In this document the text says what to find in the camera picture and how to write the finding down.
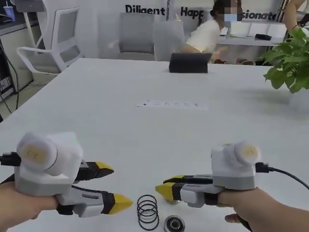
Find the woman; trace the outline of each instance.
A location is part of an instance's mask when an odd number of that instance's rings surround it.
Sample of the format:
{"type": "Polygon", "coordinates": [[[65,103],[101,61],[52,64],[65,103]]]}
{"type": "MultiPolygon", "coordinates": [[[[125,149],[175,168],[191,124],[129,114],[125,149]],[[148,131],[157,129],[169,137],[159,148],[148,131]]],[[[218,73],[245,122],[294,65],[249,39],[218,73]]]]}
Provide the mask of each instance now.
{"type": "Polygon", "coordinates": [[[298,28],[297,19],[296,19],[296,12],[304,4],[306,0],[291,0],[285,10],[284,10],[284,23],[288,31],[292,31],[298,28]]]}
{"type": "Polygon", "coordinates": [[[212,53],[212,61],[218,59],[219,53],[226,50],[226,47],[220,48],[215,52],[221,30],[225,27],[227,21],[237,21],[239,15],[242,18],[241,0],[215,0],[213,9],[210,12],[212,20],[201,24],[183,47],[184,53],[212,53]]]}

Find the potted plant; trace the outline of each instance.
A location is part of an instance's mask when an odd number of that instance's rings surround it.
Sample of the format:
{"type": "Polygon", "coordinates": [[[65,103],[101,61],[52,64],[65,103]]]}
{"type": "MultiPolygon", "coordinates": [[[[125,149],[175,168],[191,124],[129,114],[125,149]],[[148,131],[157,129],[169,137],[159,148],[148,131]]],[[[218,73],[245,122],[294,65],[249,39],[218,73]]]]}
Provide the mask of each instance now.
{"type": "Polygon", "coordinates": [[[265,52],[265,63],[274,67],[264,75],[275,89],[286,84],[292,93],[290,106],[309,112],[309,29],[290,32],[291,38],[265,52]]]}

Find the person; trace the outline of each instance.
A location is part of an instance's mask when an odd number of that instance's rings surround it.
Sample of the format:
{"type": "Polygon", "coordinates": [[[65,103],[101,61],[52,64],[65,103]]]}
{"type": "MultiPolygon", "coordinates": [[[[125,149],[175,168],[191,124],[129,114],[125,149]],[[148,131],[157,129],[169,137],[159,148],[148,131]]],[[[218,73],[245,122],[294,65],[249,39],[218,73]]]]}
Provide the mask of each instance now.
{"type": "Polygon", "coordinates": [[[291,0],[287,4],[284,10],[283,22],[286,25],[288,32],[299,28],[297,25],[296,12],[305,1],[306,0],[291,0]]]}
{"type": "Polygon", "coordinates": [[[0,185],[0,232],[25,221],[36,219],[43,210],[55,210],[54,197],[30,197],[18,193],[14,182],[0,185]]]}
{"type": "MultiPolygon", "coordinates": [[[[232,207],[246,220],[253,232],[307,232],[309,212],[283,205],[259,188],[249,191],[224,191],[219,194],[218,207],[232,207]]],[[[55,210],[54,197],[30,197],[16,192],[14,182],[0,185],[0,232],[36,219],[43,210],[55,210]]],[[[236,214],[225,217],[239,223],[236,214]]]]}
{"type": "Polygon", "coordinates": [[[201,24],[182,48],[184,53],[212,53],[212,61],[220,58],[220,53],[227,47],[215,50],[221,30],[225,27],[226,15],[236,16],[242,13],[241,0],[215,0],[210,14],[213,19],[201,24]]]}
{"type": "MultiPolygon", "coordinates": [[[[249,191],[225,191],[219,195],[219,207],[232,207],[247,221],[253,232],[307,232],[309,211],[289,207],[259,188],[249,191]]],[[[236,214],[225,217],[240,223],[236,214]]]]}

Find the white motor housing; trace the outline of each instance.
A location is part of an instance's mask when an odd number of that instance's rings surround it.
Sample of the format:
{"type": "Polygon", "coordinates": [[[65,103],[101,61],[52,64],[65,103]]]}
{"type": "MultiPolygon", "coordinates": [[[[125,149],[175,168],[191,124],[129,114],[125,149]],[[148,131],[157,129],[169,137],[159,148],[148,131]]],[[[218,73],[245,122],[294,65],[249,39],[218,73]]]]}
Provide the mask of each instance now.
{"type": "Polygon", "coordinates": [[[72,186],[83,150],[73,132],[49,135],[27,133],[17,146],[21,158],[15,167],[17,191],[30,196],[63,194],[72,186]]]}
{"type": "Polygon", "coordinates": [[[256,188],[255,164],[260,159],[259,149],[246,141],[213,149],[211,151],[213,184],[233,190],[256,188]]]}

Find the coiled spring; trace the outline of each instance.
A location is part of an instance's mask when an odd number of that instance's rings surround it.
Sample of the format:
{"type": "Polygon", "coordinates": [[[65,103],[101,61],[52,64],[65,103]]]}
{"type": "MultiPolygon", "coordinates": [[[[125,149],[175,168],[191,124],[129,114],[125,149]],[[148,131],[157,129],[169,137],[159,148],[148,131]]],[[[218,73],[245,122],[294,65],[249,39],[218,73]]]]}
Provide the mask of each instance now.
{"type": "Polygon", "coordinates": [[[152,195],[143,195],[137,201],[139,225],[146,231],[155,230],[160,222],[157,200],[152,195]]]}

